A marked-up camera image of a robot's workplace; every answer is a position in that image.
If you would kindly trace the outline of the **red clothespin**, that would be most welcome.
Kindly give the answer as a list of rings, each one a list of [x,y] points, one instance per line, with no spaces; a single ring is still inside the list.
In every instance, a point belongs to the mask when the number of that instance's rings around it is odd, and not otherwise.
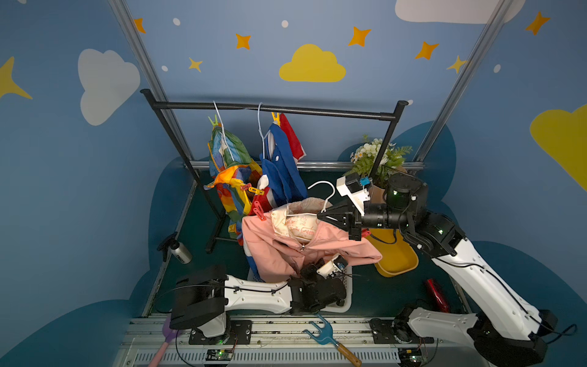
[[[254,201],[252,203],[252,212],[253,214],[256,215],[256,217],[258,217],[261,221],[266,221],[267,217],[264,214],[264,210],[262,205],[260,204],[259,201]]]

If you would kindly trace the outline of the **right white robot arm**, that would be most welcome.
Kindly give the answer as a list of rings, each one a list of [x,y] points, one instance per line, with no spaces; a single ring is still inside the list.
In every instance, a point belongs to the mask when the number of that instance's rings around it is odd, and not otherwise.
[[[444,339],[474,348],[495,366],[532,366],[544,361],[548,341],[573,336],[578,327],[556,331],[558,319],[525,301],[476,251],[465,232],[446,215],[427,208],[429,187],[410,174],[388,179],[383,203],[371,199],[371,180],[349,174],[336,182],[345,203],[319,219],[360,240],[367,229],[395,229],[413,249],[428,255],[478,305],[478,313],[458,314],[405,307],[394,326],[405,336]]]

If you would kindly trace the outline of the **pink kids jacket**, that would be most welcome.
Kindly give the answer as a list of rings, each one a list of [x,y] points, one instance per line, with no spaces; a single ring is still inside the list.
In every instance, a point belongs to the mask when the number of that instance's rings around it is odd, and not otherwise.
[[[325,200],[308,198],[278,207],[261,219],[242,220],[244,243],[260,278],[268,283],[299,277],[304,266],[330,261],[341,255],[349,265],[370,265],[382,254],[368,240],[351,240],[349,234],[318,220]]]

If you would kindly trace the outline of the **white wire hanger pink jacket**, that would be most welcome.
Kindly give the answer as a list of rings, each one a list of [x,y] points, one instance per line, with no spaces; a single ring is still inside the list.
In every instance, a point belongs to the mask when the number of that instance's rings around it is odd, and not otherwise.
[[[318,180],[307,186],[307,199],[287,205],[286,217],[317,216],[331,207],[336,194],[334,184],[328,180]]]

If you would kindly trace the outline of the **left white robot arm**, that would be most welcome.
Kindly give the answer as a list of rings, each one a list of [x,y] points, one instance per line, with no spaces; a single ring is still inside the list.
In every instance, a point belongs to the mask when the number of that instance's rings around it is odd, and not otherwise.
[[[233,310],[299,316],[347,306],[352,292],[343,278],[341,272],[326,277],[307,272],[278,283],[254,282],[228,275],[225,266],[214,265],[177,280],[169,327],[197,329],[213,338],[226,333],[227,313]]]

